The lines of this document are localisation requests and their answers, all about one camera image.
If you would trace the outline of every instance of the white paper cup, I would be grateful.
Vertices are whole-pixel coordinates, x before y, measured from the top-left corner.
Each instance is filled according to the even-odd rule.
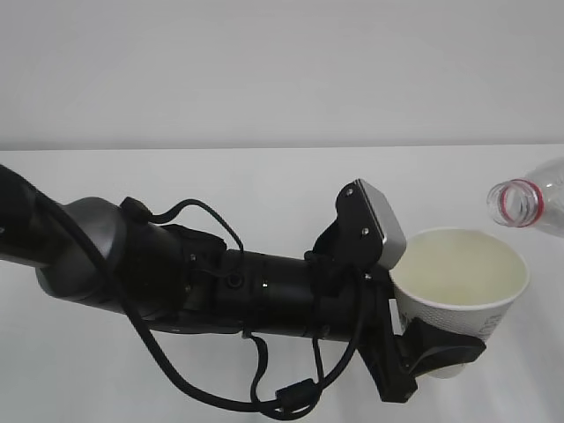
[[[413,319],[486,341],[529,284],[523,258],[480,231],[436,228],[417,234],[391,271],[402,328]],[[448,378],[464,365],[430,375]]]

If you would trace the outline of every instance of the white tabletop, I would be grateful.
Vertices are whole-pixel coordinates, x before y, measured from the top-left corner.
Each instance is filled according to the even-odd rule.
[[[532,283],[477,363],[452,380],[421,377],[407,404],[383,404],[355,357],[304,421],[558,423],[564,420],[564,244],[496,226],[484,204],[492,184],[558,155],[564,146],[2,152],[0,161],[63,203],[88,196],[119,203],[131,195],[162,212],[182,198],[202,198],[247,249],[283,256],[311,248],[334,219],[338,191],[356,177],[387,195],[407,235],[431,226],[496,234],[525,256]],[[226,237],[202,212],[186,211],[179,223]],[[194,384],[248,399],[256,365],[252,343],[227,335],[158,338]],[[271,365],[262,397],[314,375],[307,340],[267,338]],[[186,398],[160,373],[125,317],[54,300],[35,283],[33,270],[5,262],[0,339],[2,421],[267,421]],[[327,367],[343,347],[323,343]]]

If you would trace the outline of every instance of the black robotic arm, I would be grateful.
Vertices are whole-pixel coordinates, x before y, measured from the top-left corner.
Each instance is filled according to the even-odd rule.
[[[60,205],[0,166],[0,259],[33,266],[49,295],[124,313],[153,358],[187,395],[237,412],[298,419],[355,351],[381,399],[403,403],[430,370],[471,362],[484,351],[472,337],[415,319],[402,336],[392,331],[389,270],[405,239],[386,198],[362,180],[337,198],[337,219],[304,260],[244,250],[241,240],[209,206],[185,200],[162,215],[126,198],[120,206],[88,197]],[[185,206],[207,210],[235,239],[170,224]],[[241,332],[255,341],[259,365],[248,403],[201,391],[174,369],[150,330],[172,333]],[[256,333],[312,338],[318,381],[307,379],[260,401],[256,386],[266,369],[266,344]],[[323,373],[319,339],[347,341],[342,359]]]

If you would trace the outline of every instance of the plastic bottle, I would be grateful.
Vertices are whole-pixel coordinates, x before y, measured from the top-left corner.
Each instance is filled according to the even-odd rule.
[[[564,158],[495,185],[487,196],[487,207],[500,225],[531,226],[564,238]]]

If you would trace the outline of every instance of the black cable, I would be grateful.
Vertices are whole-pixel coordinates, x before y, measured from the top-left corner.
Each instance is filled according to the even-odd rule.
[[[362,335],[362,331],[364,328],[364,291],[365,291],[365,282],[364,278],[360,274],[359,271],[356,271],[354,275],[355,280],[355,309],[356,309],[356,316],[354,321],[354,331],[352,334],[351,339],[349,340],[343,355],[341,356],[340,360],[337,362],[335,367],[329,372],[327,376],[323,376],[323,362],[321,359],[321,351],[319,348],[319,340],[317,337],[312,338],[312,345],[314,348],[314,356],[315,356],[315,367],[317,369],[317,386],[319,388],[319,394],[317,395],[315,401],[308,405],[303,410],[299,410],[297,412],[285,413],[279,412],[275,410],[278,407],[272,407],[270,410],[267,406],[260,406],[259,412],[263,415],[270,417],[271,419],[276,420],[295,420],[304,417],[305,415],[309,414],[315,406],[317,405],[319,398],[321,397],[323,390],[329,387],[333,382],[337,380],[337,378],[343,373],[345,368],[351,362],[353,355],[359,345],[360,336]],[[253,382],[251,383],[250,388],[250,395],[251,395],[251,402],[253,404],[259,404],[260,400],[256,394],[256,388],[258,383],[260,382],[261,378],[264,376],[266,372],[266,368],[268,366],[268,348],[266,342],[263,339],[250,335],[250,339],[255,341],[256,349],[258,352],[258,366],[256,369],[255,377],[253,378]]]
[[[356,309],[356,316],[355,316],[355,323],[354,323],[354,330],[349,340],[348,344],[346,345],[345,352],[341,356],[341,359],[337,362],[335,367],[329,372],[327,376],[325,376],[321,382],[322,388],[325,389],[332,383],[334,383],[339,376],[343,373],[346,369],[348,364],[351,362],[353,355],[359,346],[360,337],[362,336],[362,331],[364,329],[364,291],[365,291],[365,282],[363,275],[360,274],[359,271],[356,271],[354,275],[354,280],[356,283],[356,295],[354,299],[354,306]]]
[[[362,307],[363,301],[363,291],[364,291],[364,283],[362,282],[362,278],[360,275],[355,278],[357,282],[357,290],[356,290],[356,308],[357,308],[357,315],[356,321],[354,324],[354,333],[347,344],[345,352],[337,365],[331,370],[331,372],[327,375],[327,377],[320,377],[318,385],[320,387],[319,395],[316,397],[316,400],[313,404],[310,404],[303,410],[293,413],[283,413],[277,411],[281,407],[281,401],[279,399],[271,400],[271,401],[260,401],[256,397],[256,386],[260,381],[261,377],[264,375],[266,371],[266,366],[268,364],[268,350],[266,349],[266,343],[260,338],[264,347],[259,348],[260,342],[257,343],[257,349],[259,349],[259,366],[255,375],[255,379],[253,380],[253,384],[251,384],[251,392],[255,392],[253,397],[253,401],[251,403],[241,402],[241,401],[234,401],[231,399],[226,399],[223,397],[217,397],[213,394],[210,394],[206,391],[203,391],[194,385],[190,384],[186,381],[174,368],[168,357],[165,355],[163,350],[160,348],[159,343],[156,341],[150,330],[145,324],[145,321],[135,308],[135,306],[130,302],[126,292],[123,291],[122,285],[120,281],[115,277],[113,272],[108,266],[106,259],[104,256],[99,252],[96,246],[93,244],[92,240],[84,233],[82,228],[71,218],[65,210],[63,210],[56,202],[51,200],[49,197],[45,196],[39,190],[37,190],[37,204],[45,209],[45,211],[68,233],[74,242],[84,251],[86,256],[89,260],[93,263],[96,270],[102,275],[102,277],[109,283],[111,289],[115,293],[115,297],[120,303],[124,314],[129,318],[131,324],[135,328],[137,334],[141,337],[142,341],[144,342],[145,346],[149,350],[149,353],[156,361],[157,365],[160,367],[162,372],[168,378],[168,380],[180,391],[184,394],[188,395],[196,399],[197,401],[203,402],[208,405],[212,405],[218,408],[222,408],[229,411],[235,412],[261,412],[264,415],[272,417],[273,419],[281,419],[281,420],[293,420],[299,419],[309,412],[311,412],[318,400],[321,396],[321,392],[323,389],[328,387],[331,383],[333,383],[343,372],[346,368],[347,364],[350,362],[354,352],[358,346],[360,341],[360,334],[362,332],[363,323],[364,323],[364,309]],[[155,223],[167,223],[170,219],[173,219],[178,215],[178,213],[187,205],[198,205],[203,209],[207,210],[235,239],[238,246],[240,247],[241,252],[241,262],[244,257],[244,249],[242,246],[242,242],[237,236],[237,234],[233,231],[233,229],[207,204],[200,202],[199,200],[185,200],[184,202],[180,202],[177,204],[173,209],[170,211],[162,214],[152,216],[152,221]],[[323,364],[321,362],[321,354],[319,351],[319,344],[318,341],[314,338],[312,341],[314,342],[314,353],[315,353],[315,364],[317,368],[317,375],[323,376]]]
[[[241,238],[239,238],[239,235],[237,235],[237,233],[229,226],[229,224],[225,222],[225,220],[219,215],[219,213],[213,210],[208,204],[204,203],[203,201],[196,200],[194,198],[188,198],[186,200],[182,200],[180,203],[176,204],[170,210],[165,211],[162,214],[151,214],[151,216],[149,216],[148,219],[150,222],[157,223],[160,225],[168,223],[172,219],[176,218],[180,214],[180,212],[184,208],[188,207],[189,205],[195,205],[208,212],[220,225],[223,226],[223,228],[226,231],[229,232],[229,234],[237,244],[237,247],[239,247],[239,260],[237,261],[237,263],[234,265],[232,269],[228,271],[216,271],[214,269],[201,268],[199,270],[205,271],[206,273],[209,273],[212,276],[218,278],[224,278],[236,273],[243,266],[243,260],[245,258],[245,248],[243,247]]]
[[[266,417],[280,421],[297,420],[310,414],[317,406],[317,403],[319,402],[319,398],[321,397],[321,394],[323,392],[323,389],[319,384],[319,382],[323,379],[323,363],[321,360],[321,352],[319,351],[319,342],[317,338],[313,338],[312,342],[314,346],[315,368],[317,370],[317,377],[318,377],[317,387],[319,388],[319,392],[315,397],[315,401],[312,404],[309,404],[307,407],[297,412],[278,411],[274,408],[264,406],[263,405],[264,403],[261,403],[260,399],[258,399],[258,395],[256,394],[256,388],[258,387],[258,383],[263,378],[264,373],[266,373],[266,368],[268,367],[268,347],[264,339],[260,337],[257,337],[255,335],[249,335],[249,338],[255,342],[256,351],[258,353],[258,365],[256,366],[255,377],[253,377],[253,382],[250,385],[250,397],[251,397],[251,402],[253,404],[257,404],[257,406],[259,407],[259,412]]]
[[[86,256],[92,261],[94,267],[109,283],[120,303],[125,315],[130,319],[137,334],[149,350],[168,380],[183,393],[205,404],[234,412],[258,412],[258,407],[253,403],[234,401],[205,392],[186,381],[174,368],[168,357],[160,348],[159,343],[147,328],[145,321],[123,291],[121,283],[110,270],[104,256],[99,252],[92,240],[84,233],[78,224],[57,203],[37,191],[37,203],[69,234],[72,240],[79,245]],[[273,409],[280,407],[280,401],[272,400],[261,403]]]

